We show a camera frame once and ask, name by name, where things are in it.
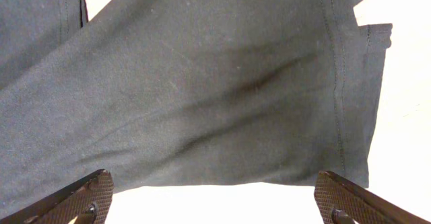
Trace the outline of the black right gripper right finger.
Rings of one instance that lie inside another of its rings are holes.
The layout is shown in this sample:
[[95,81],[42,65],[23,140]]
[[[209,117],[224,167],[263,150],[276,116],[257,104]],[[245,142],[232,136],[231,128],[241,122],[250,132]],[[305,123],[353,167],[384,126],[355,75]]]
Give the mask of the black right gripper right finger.
[[319,172],[314,199],[324,224],[430,224],[330,171]]

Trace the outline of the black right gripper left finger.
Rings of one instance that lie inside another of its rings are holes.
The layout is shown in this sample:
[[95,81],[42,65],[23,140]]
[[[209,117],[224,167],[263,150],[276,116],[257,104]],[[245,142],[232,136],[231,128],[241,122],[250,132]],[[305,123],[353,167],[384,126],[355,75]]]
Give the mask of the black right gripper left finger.
[[112,203],[111,173],[100,169],[1,219],[1,224],[104,224]]

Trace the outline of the black t-shirt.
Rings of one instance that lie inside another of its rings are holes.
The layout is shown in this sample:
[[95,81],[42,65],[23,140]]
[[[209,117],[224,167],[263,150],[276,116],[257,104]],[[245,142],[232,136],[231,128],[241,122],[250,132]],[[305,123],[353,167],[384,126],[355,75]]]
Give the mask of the black t-shirt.
[[391,24],[361,0],[1,0],[1,216],[96,170],[367,187]]

